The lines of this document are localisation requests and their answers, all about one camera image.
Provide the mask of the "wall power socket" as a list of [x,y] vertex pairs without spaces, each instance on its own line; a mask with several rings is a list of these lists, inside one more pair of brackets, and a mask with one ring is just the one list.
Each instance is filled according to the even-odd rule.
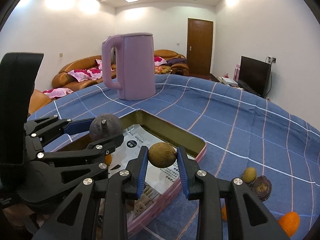
[[270,65],[272,65],[272,64],[275,64],[276,63],[276,58],[275,57],[270,57],[270,56],[268,56],[267,58],[266,58],[266,61],[265,61],[267,64],[270,64]]

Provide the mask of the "blue checked tablecloth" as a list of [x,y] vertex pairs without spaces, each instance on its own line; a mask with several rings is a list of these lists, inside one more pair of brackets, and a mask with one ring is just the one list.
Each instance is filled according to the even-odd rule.
[[156,94],[120,100],[103,84],[42,107],[32,119],[57,115],[80,120],[142,109],[203,138],[200,167],[231,180],[254,167],[272,183],[265,206],[276,218],[295,211],[303,239],[319,216],[319,131],[274,103],[220,83],[178,75],[156,76]]

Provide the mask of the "long orange leather sofa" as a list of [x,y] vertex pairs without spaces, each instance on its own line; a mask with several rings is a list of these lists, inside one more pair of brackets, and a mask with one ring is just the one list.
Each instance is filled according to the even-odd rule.
[[29,114],[33,114],[52,101],[103,81],[100,55],[86,57],[65,65],[52,80],[52,89],[34,90]]

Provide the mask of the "pink floral pillow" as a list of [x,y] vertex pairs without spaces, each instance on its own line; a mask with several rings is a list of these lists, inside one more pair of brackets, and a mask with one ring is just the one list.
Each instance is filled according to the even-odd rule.
[[91,68],[89,70],[75,69],[68,72],[68,75],[75,78],[78,82],[87,80],[96,81],[103,77],[103,71],[98,68]]

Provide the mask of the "pink electric kettle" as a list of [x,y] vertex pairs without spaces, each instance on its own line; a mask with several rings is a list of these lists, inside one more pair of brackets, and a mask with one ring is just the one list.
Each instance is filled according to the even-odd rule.
[[103,82],[121,100],[144,100],[155,95],[153,35],[109,36],[101,46]]

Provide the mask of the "pink metal tin box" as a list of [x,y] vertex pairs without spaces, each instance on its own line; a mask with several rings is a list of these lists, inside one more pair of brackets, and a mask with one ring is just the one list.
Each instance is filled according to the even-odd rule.
[[123,135],[114,152],[105,156],[108,175],[124,170],[138,157],[143,146],[149,149],[148,167],[141,196],[126,206],[128,236],[140,232],[179,195],[181,182],[177,165],[177,148],[183,146],[191,160],[205,155],[203,139],[143,110],[121,118],[106,113],[88,120],[89,133],[63,146],[61,151],[83,150],[91,142],[108,136]]

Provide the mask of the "pink box beside television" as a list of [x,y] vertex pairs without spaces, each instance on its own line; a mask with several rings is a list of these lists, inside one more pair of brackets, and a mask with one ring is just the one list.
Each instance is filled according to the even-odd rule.
[[238,81],[239,79],[239,74],[240,74],[240,65],[237,64],[236,67],[235,67],[235,70],[234,70],[234,76],[233,76],[233,80],[234,81]]

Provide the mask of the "white device on tv stand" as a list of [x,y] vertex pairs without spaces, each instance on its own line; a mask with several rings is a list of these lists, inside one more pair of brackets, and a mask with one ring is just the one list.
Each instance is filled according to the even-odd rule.
[[221,77],[221,80],[222,82],[225,84],[225,85],[229,85],[229,86],[232,86],[232,87],[237,87],[238,86],[238,83],[228,77]]

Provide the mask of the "large orange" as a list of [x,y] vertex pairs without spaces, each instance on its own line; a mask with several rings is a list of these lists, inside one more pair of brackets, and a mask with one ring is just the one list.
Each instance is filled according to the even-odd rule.
[[288,237],[292,237],[300,225],[300,217],[296,212],[289,212],[278,220],[279,225],[285,231]]

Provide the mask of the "brown longan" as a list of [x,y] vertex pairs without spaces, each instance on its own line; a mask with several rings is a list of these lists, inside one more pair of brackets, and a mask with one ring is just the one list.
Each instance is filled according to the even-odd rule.
[[166,142],[158,142],[149,148],[148,160],[157,168],[167,168],[176,161],[176,150]]

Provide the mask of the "black television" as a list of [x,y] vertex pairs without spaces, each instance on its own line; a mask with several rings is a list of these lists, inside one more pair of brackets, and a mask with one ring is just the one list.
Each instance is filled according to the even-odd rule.
[[244,90],[264,98],[267,94],[271,75],[269,63],[242,56],[238,77],[238,85]]

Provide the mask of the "purple passion fruit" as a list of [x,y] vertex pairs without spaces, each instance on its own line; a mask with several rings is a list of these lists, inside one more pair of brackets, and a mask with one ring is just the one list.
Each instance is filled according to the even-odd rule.
[[89,127],[89,136],[93,141],[114,137],[123,133],[121,120],[110,113],[97,116]]

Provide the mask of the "green longan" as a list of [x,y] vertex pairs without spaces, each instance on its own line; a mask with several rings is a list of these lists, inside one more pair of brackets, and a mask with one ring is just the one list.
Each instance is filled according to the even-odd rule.
[[253,167],[247,167],[242,174],[242,180],[246,184],[250,184],[252,181],[256,179],[256,177],[257,177],[257,171]]

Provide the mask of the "pink floral cushion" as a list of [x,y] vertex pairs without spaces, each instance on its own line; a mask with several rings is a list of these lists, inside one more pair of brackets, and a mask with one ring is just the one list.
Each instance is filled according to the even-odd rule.
[[165,65],[165,64],[167,64],[167,61],[164,58],[162,58],[160,56],[155,56],[154,57],[154,65],[155,65],[155,67],[159,67],[159,66]]

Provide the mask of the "medium orange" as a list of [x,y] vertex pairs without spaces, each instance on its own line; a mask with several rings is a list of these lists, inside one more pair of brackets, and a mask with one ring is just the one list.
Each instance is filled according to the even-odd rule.
[[221,217],[224,221],[227,221],[227,211],[226,211],[226,205],[224,204],[221,208]]

